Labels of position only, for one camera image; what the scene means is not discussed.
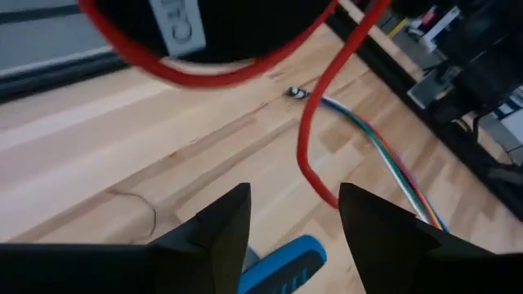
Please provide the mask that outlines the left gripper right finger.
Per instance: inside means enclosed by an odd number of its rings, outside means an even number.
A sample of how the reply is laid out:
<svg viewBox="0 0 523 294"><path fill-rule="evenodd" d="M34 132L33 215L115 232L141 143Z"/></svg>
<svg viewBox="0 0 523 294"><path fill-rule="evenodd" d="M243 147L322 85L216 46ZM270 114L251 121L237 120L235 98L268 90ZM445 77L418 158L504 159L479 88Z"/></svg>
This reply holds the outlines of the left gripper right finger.
<svg viewBox="0 0 523 294"><path fill-rule="evenodd" d="M523 253L489 252L352 183L338 206L367 294L523 294Z"/></svg>

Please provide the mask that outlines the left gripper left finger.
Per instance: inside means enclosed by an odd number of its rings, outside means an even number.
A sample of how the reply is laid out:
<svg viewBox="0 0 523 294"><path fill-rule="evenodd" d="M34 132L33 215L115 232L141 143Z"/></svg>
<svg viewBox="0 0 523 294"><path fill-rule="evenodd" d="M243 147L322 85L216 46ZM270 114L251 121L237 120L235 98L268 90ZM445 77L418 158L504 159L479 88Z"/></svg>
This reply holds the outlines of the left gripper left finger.
<svg viewBox="0 0 523 294"><path fill-rule="evenodd" d="M236 294L251 187L148 244L0 244L0 294Z"/></svg>

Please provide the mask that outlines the black round labelled disc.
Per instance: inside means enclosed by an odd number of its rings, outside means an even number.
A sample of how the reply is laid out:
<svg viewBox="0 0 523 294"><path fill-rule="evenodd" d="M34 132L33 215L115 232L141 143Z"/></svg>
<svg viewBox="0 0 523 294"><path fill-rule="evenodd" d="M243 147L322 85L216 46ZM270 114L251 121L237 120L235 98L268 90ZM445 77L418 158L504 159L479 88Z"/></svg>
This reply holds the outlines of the black round labelled disc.
<svg viewBox="0 0 523 294"><path fill-rule="evenodd" d="M124 36L156 56L225 64L270 54L332 0L94 0Z"/></svg>

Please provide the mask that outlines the blue black handled screwdriver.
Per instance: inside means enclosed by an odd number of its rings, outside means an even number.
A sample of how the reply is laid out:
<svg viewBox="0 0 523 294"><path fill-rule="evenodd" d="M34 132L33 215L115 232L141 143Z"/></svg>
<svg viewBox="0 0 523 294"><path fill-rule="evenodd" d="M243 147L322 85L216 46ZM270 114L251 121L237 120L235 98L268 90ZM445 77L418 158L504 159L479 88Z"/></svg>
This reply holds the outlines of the blue black handled screwdriver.
<svg viewBox="0 0 523 294"><path fill-rule="evenodd" d="M238 294L292 294L326 261L322 244L302 235L246 269L240 276Z"/></svg>

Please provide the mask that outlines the black metal table frame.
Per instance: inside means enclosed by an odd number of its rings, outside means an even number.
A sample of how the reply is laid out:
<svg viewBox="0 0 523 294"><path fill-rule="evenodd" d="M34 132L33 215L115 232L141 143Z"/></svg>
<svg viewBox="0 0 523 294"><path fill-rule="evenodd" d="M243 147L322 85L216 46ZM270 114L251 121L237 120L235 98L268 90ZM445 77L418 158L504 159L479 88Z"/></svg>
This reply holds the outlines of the black metal table frame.
<svg viewBox="0 0 523 294"><path fill-rule="evenodd" d="M523 221L523 167L494 161L478 142L478 126L459 130L454 119L438 122L420 107L408 91L415 81L377 41L371 28L383 13L409 19L433 7L474 8L479 0L371 0L363 19L356 21L340 0L304 33L268 55L225 64L198 64L160 58L124 36L94 6L94 0L0 0L0 103L80 82L134 65L178 86L211 89L246 82L267 72L295 52L321 25L327 25L347 43L320 79L325 89L349 56L358 55L398 97L446 144L457 157Z"/></svg>

